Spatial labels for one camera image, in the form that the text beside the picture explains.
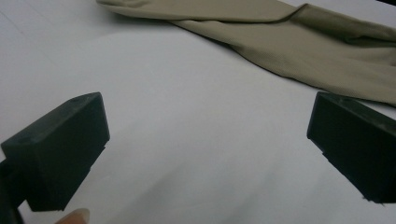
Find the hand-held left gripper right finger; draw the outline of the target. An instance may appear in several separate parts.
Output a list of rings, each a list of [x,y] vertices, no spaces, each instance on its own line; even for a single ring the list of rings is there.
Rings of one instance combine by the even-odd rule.
[[[352,98],[320,91],[307,138],[366,200],[396,203],[395,119]]]

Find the white board table cover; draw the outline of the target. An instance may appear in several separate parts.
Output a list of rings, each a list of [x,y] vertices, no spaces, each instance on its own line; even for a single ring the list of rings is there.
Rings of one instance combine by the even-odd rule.
[[[307,138],[314,88],[95,0],[0,0],[0,143],[93,91],[110,139],[68,204],[90,224],[396,224]]]

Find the beige pants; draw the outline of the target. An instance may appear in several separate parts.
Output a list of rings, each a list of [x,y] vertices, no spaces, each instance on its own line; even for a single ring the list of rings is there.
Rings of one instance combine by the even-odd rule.
[[[396,105],[396,29],[279,0],[96,0],[123,16],[164,20],[229,45],[282,77]]]

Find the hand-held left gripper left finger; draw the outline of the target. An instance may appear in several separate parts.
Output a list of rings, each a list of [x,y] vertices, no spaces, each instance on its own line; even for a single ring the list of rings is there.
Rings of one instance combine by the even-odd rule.
[[[109,140],[99,92],[72,98],[1,144],[13,205],[63,210]]]

